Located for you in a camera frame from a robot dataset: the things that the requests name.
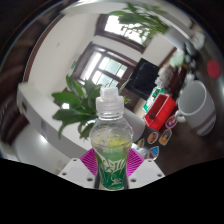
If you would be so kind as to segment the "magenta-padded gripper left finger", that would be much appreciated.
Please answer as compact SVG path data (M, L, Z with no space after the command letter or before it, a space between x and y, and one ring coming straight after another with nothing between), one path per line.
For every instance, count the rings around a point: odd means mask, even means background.
M88 150L81 158L72 158L59 177L84 188L98 189L98 164L94 150Z

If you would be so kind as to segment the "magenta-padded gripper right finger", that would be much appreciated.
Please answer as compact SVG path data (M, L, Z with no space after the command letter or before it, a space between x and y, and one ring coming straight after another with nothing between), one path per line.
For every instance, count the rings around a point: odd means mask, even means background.
M129 150L126 164L128 189L146 186L163 177L163 172L152 159L144 159L136 150Z

